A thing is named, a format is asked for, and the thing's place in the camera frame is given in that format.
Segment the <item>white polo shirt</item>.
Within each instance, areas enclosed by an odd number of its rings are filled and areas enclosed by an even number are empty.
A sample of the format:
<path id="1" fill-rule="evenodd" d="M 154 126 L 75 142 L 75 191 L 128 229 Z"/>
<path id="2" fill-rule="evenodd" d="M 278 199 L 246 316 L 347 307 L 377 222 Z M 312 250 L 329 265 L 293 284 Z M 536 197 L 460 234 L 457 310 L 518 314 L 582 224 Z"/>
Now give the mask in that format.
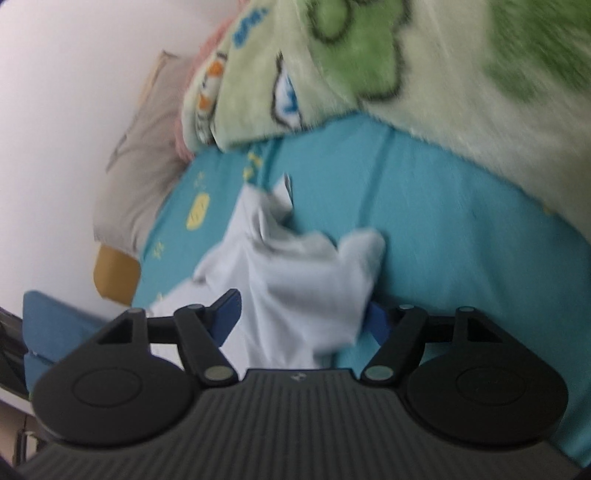
<path id="1" fill-rule="evenodd" d="M 243 186 L 222 240 L 191 277 L 149 306 L 149 316 L 209 306 L 235 289 L 242 313 L 221 351 L 238 374 L 328 366 L 358 339 L 386 240 L 374 229 L 356 229 L 338 243 L 318 232 L 296 234 L 283 225 L 292 210 L 288 176 L 272 191 Z"/>

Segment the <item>mustard yellow headboard cushion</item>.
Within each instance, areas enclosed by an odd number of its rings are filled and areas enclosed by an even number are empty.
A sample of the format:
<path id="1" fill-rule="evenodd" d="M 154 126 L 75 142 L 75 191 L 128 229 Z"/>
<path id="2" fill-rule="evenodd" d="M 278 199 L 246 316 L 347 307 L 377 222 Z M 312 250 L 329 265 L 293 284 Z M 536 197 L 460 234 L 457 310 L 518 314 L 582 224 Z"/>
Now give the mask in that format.
<path id="1" fill-rule="evenodd" d="M 100 245 L 93 270 L 98 295 L 106 300 L 130 306 L 140 279 L 139 262 L 111 247 Z"/>

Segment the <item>teal smiley bed sheet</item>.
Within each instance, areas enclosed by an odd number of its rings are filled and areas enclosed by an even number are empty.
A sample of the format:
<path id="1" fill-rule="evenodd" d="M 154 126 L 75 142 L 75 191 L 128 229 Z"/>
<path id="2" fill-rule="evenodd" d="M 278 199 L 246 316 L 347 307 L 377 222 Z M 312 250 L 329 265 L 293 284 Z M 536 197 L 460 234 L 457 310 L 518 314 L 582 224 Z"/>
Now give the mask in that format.
<path id="1" fill-rule="evenodd" d="M 270 189 L 283 176 L 294 231 L 383 233 L 380 301 L 443 315 L 476 307 L 554 367 L 569 403 L 553 441 L 589 464 L 589 244 L 517 187 L 368 116 L 201 152 L 150 232 L 134 304 L 149 306 L 192 273 L 221 240 L 243 184 Z"/>

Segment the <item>pink fluffy blanket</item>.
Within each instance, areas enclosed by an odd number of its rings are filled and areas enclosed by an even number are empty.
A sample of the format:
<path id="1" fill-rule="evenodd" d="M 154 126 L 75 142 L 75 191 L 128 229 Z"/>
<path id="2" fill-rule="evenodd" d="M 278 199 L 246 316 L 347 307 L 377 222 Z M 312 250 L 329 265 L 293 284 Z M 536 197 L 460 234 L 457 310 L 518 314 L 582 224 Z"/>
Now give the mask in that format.
<path id="1" fill-rule="evenodd" d="M 225 20 L 200 46 L 192 60 L 178 118 L 174 127 L 175 149 L 190 162 L 204 146 L 213 142 L 213 119 L 221 80 L 228 62 L 228 29 L 236 16 Z"/>

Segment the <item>blue covered chair right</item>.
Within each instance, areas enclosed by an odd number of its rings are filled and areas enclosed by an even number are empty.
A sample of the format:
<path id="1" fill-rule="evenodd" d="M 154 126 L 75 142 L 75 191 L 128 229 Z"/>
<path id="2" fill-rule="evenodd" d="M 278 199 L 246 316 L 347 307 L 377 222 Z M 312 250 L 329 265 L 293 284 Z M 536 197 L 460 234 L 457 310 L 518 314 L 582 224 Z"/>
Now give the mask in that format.
<path id="1" fill-rule="evenodd" d="M 40 291 L 23 295 L 22 335 L 25 382 L 32 393 L 36 382 L 55 363 L 99 331 L 106 320 Z"/>

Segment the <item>grey pillow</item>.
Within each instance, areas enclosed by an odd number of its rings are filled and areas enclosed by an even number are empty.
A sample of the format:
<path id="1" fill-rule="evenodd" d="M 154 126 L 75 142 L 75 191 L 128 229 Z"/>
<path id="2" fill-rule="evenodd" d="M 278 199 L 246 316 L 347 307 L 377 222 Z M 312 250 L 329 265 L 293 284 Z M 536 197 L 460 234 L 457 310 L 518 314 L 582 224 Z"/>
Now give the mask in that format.
<path id="1" fill-rule="evenodd" d="M 182 176 L 174 127 L 192 60 L 161 52 L 132 121 L 114 148 L 93 212 L 96 241 L 138 258 L 160 208 Z"/>

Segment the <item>green cartoon fleece blanket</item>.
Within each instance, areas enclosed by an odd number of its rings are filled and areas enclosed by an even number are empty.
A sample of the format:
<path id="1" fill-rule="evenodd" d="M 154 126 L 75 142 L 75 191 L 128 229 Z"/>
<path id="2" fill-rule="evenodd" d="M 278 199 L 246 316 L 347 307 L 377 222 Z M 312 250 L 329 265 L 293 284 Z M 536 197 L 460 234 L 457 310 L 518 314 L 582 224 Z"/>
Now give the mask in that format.
<path id="1" fill-rule="evenodd" d="M 367 113 L 590 232 L 586 1 L 245 1 L 211 144 Z"/>

